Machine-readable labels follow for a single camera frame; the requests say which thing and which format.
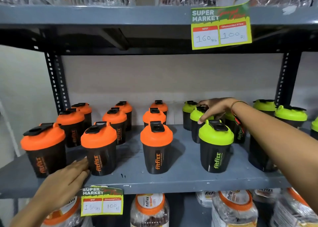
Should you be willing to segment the person's right hand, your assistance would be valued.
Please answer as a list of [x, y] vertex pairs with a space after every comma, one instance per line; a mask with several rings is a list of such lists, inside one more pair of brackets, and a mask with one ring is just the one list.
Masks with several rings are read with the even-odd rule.
[[225, 98], [212, 98], [208, 100], [199, 101], [198, 106], [208, 106], [207, 111], [212, 111], [212, 115], [222, 115], [226, 111], [230, 110], [231, 104], [237, 99], [231, 97]]

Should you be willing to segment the person's left hand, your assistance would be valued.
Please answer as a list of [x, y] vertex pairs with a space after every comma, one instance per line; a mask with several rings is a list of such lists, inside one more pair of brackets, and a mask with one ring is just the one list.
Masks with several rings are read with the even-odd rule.
[[34, 197], [46, 201], [52, 211], [66, 205], [82, 186], [68, 185], [68, 166], [50, 174], [41, 184]]

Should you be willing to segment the single green-capped black shaker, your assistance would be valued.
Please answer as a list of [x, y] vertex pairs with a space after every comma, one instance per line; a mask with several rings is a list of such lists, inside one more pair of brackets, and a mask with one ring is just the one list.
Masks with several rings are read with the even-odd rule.
[[204, 123], [199, 124], [199, 119], [203, 116], [203, 114], [208, 110], [206, 106], [199, 106], [195, 107], [193, 112], [190, 114], [190, 120], [191, 120], [191, 136], [192, 140], [199, 144], [200, 138], [199, 138], [199, 130], [204, 125]]

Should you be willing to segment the person's left forearm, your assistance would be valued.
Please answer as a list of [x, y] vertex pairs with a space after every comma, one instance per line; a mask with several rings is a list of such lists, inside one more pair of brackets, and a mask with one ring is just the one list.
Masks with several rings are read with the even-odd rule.
[[46, 201], [34, 197], [14, 216], [9, 227], [41, 227], [51, 212]]

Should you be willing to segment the person's right forearm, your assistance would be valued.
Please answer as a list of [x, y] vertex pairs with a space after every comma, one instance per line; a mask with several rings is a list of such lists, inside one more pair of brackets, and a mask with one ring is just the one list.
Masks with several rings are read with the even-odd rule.
[[318, 215], [318, 141], [244, 102], [234, 101], [231, 110]]

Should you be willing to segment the group of green-lid shaker bottles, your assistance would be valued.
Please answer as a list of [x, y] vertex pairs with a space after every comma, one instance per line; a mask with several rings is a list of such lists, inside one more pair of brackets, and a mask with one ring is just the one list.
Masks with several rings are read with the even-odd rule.
[[221, 123], [220, 121], [210, 121], [206, 120], [204, 125], [199, 130], [199, 138], [201, 143], [210, 145], [219, 145], [219, 146], [227, 146], [234, 142], [234, 133], [230, 130], [228, 126]]

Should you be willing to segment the red thread wrist band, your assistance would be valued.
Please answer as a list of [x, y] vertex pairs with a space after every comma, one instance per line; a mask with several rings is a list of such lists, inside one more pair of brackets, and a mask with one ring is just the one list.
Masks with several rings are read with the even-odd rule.
[[230, 106], [230, 112], [232, 113], [232, 115], [234, 116], [234, 121], [236, 122], [237, 126], [240, 127], [242, 133], [245, 133], [246, 130], [245, 130], [245, 126], [243, 125], [242, 121], [239, 119], [239, 117], [236, 115], [236, 113], [234, 113], [233, 111], [233, 106], [236, 104], [236, 103], [239, 103], [239, 102], [242, 102], [244, 104], [247, 104], [246, 102], [244, 101], [234, 101], [231, 106]]

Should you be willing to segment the small green yellow price tag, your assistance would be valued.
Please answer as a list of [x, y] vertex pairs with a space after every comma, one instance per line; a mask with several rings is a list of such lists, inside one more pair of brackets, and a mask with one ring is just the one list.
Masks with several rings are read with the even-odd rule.
[[78, 196], [81, 197], [81, 217], [123, 214], [122, 189], [92, 185], [82, 188]]

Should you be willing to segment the group of orange-lid shaker bottles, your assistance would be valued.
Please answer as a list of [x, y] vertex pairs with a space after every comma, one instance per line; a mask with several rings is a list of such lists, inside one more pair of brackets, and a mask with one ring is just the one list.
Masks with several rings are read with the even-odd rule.
[[[59, 113], [57, 121], [41, 123], [26, 131], [21, 147], [38, 178], [45, 178], [66, 167], [66, 148], [82, 146], [93, 176], [111, 174], [116, 168], [116, 147], [126, 142], [131, 127], [131, 107], [119, 102], [110, 108], [102, 121], [91, 122], [91, 108], [79, 103]], [[158, 108], [149, 108], [143, 116], [140, 133], [146, 169], [151, 174], [169, 169], [168, 151], [173, 132], [166, 126], [166, 115]]]

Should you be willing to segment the grey metal shelving rack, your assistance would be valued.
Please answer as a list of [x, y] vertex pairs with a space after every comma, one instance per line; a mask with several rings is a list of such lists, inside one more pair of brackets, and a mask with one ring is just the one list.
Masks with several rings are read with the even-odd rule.
[[[283, 67], [287, 67], [287, 76], [282, 86], [277, 85], [276, 101], [279, 89], [286, 96], [281, 101], [288, 102], [292, 97], [292, 81], [302, 52], [318, 52], [318, 2], [309, 8], [296, 8], [293, 12], [275, 7], [250, 8], [252, 30], [256, 38], [250, 46], [235, 45], [221, 50], [199, 50], [198, 54], [241, 54], [241, 53], [284, 53]], [[147, 28], [172, 27], [175, 32], [189, 36], [190, 8], [171, 6], [5, 6], [0, 5], [0, 45], [22, 49], [54, 53], [56, 62], [53, 73], [57, 74], [60, 56], [162, 56], [192, 55], [193, 50], [187, 45], [189, 40], [177, 36], [162, 37], [127, 37], [121, 28], [137, 30]], [[125, 194], [138, 194], [145, 190], [162, 190], [164, 193], [195, 192], [208, 187], [289, 187], [290, 184], [281, 173], [265, 174], [252, 169], [243, 150], [233, 156], [229, 168], [220, 177], [211, 177], [207, 172], [187, 177], [191, 170], [197, 171], [199, 160], [193, 161], [193, 167], [183, 165], [197, 156], [190, 147], [190, 138], [180, 124], [172, 125], [177, 130], [177, 140], [188, 150], [178, 157], [172, 166], [172, 172], [160, 175], [142, 173], [141, 150], [135, 157], [129, 158], [118, 169], [114, 177], [89, 177], [87, 184], [106, 185], [122, 189]]]

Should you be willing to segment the row of orange-lid clear jars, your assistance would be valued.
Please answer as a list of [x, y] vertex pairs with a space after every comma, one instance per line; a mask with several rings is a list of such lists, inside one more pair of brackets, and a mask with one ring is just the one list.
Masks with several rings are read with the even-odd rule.
[[[196, 193], [199, 203], [212, 209], [212, 227], [257, 227], [268, 204], [269, 227], [318, 227], [318, 215], [294, 188]], [[137, 194], [130, 208], [130, 227], [169, 227], [170, 211], [163, 193]], [[93, 227], [91, 216], [81, 217], [81, 197], [52, 212], [41, 227]]]

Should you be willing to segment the large green yellow price tag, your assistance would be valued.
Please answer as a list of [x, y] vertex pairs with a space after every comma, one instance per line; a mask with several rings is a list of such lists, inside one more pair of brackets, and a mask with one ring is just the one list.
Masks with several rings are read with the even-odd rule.
[[252, 43], [249, 3], [191, 8], [192, 50]]

